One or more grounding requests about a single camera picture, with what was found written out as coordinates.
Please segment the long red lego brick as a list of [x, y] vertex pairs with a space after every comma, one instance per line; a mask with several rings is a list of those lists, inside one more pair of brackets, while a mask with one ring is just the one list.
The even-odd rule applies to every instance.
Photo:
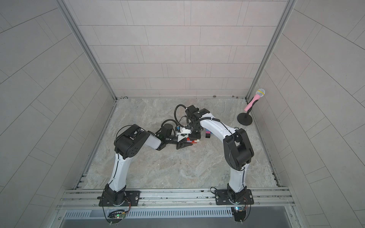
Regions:
[[200, 142], [200, 139], [191, 140], [190, 138], [187, 138], [188, 143], [198, 143]]

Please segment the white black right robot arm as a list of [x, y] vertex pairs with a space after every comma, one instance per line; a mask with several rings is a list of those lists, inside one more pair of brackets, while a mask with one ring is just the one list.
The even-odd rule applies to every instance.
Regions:
[[193, 105], [185, 109], [187, 126], [191, 132], [208, 130], [223, 144], [224, 158], [231, 168], [227, 184], [227, 196], [232, 204], [253, 204], [249, 201], [250, 193], [246, 185], [246, 176], [254, 151], [246, 131], [225, 125], [208, 110]]

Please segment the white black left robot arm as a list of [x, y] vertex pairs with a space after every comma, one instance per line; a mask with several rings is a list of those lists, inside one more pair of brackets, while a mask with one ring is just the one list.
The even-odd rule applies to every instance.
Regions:
[[174, 120], [164, 121], [156, 133], [146, 131], [136, 124], [126, 125], [121, 128], [124, 132], [117, 132], [114, 140], [115, 165], [102, 198], [117, 206], [125, 201], [126, 176], [129, 166], [132, 158], [144, 145], [160, 151], [171, 143], [175, 144], [177, 149], [193, 144], [194, 140], [189, 139], [189, 135], [192, 133], [190, 129], [182, 126], [173, 127], [168, 122], [174, 122]]

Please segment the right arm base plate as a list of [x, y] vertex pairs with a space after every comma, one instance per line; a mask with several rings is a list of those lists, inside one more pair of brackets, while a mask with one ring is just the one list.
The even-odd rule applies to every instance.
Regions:
[[253, 205], [254, 199], [252, 191], [244, 188], [239, 193], [235, 193], [233, 190], [213, 190], [215, 195], [215, 201], [217, 205]]

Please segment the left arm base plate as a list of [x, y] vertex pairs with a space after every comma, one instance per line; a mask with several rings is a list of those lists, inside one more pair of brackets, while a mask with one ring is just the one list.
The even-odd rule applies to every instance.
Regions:
[[137, 206], [141, 191], [124, 191], [122, 193], [109, 194], [102, 193], [97, 197], [100, 207], [121, 207], [121, 206]]

